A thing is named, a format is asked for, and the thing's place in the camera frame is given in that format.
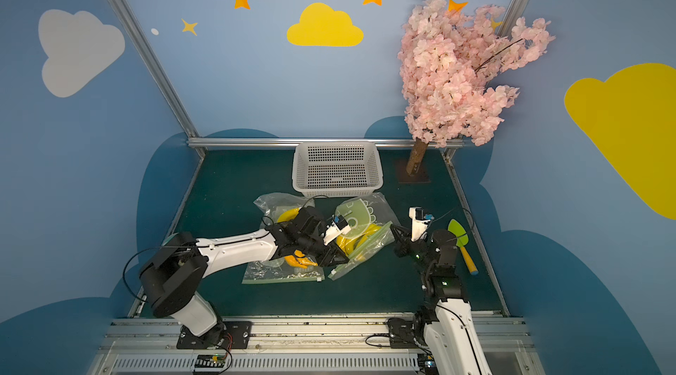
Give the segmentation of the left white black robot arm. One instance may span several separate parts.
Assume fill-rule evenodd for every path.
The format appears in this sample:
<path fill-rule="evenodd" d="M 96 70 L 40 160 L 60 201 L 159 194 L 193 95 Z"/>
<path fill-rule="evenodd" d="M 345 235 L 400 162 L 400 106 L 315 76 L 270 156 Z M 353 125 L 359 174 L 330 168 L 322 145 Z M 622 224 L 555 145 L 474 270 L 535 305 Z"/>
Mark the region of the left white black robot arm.
<path fill-rule="evenodd" d="M 250 262 L 287 256 L 309 256 L 322 268 L 345 264 L 349 258 L 336 239 L 350 231 L 345 217 L 327 221 L 315 207 L 306 206 L 288 221 L 249 234 L 197 239 L 180 232 L 144 264 L 139 280 L 154 317 L 171 317 L 188 334 L 204 340 L 225 330 L 215 308 L 197 292 L 204 278 Z"/>

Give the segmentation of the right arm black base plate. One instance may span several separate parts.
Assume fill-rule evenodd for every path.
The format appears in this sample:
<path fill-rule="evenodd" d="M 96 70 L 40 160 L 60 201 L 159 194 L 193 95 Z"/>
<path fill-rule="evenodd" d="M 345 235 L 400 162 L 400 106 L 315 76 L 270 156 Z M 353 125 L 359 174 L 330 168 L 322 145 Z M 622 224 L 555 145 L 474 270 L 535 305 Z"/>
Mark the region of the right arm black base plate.
<path fill-rule="evenodd" d="M 386 326 L 392 349 L 427 350 L 422 322 L 403 318 L 390 318 L 386 321 Z"/>

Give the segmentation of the yellow banana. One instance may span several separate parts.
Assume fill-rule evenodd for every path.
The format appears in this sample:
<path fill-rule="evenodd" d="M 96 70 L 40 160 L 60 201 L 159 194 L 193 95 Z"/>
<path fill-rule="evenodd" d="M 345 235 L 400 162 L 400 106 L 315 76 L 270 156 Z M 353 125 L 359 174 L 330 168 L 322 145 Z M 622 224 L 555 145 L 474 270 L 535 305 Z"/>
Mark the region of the yellow banana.
<path fill-rule="evenodd" d="M 339 236 L 336 244 L 351 261 L 365 262 L 382 248 L 382 229 L 382 225 L 369 225 L 358 237 Z"/>

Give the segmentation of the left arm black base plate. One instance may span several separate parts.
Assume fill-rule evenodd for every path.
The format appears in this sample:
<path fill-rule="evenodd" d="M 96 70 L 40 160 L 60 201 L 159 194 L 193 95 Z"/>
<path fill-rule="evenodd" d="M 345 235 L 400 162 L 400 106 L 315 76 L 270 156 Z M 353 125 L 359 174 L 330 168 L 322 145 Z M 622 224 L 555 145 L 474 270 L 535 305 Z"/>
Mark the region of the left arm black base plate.
<path fill-rule="evenodd" d="M 245 350 L 251 337 L 252 325 L 248 320 L 222 321 L 201 336 L 194 335 L 187 327 L 182 326 L 176 348 Z"/>

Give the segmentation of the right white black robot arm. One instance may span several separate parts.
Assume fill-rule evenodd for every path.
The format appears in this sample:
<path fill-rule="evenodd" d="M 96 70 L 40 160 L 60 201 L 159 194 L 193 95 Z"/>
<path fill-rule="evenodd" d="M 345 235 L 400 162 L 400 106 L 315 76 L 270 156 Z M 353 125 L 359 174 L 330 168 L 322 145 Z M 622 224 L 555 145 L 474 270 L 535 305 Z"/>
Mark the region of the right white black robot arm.
<path fill-rule="evenodd" d="M 399 225 L 392 232 L 396 255 L 411 257 L 420 265 L 425 303 L 411 322 L 389 325 L 390 344 L 417 348 L 422 374 L 493 373 L 456 274 L 458 238 L 444 229 L 418 240 Z"/>

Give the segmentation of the green printed zip bag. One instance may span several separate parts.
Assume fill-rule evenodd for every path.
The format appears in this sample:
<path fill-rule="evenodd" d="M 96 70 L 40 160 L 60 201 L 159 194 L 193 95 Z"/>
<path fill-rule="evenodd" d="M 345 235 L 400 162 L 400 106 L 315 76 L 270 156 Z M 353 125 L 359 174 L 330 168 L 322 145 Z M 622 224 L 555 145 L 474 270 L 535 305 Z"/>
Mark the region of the green printed zip bag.
<path fill-rule="evenodd" d="M 349 199 L 337 206 L 336 216 L 344 217 L 350 226 L 347 234 L 336 239 L 336 245 L 348 256 L 349 261 L 331 270 L 328 277 L 333 281 L 347 275 L 393 243 L 392 226 L 400 223 L 382 193 Z"/>

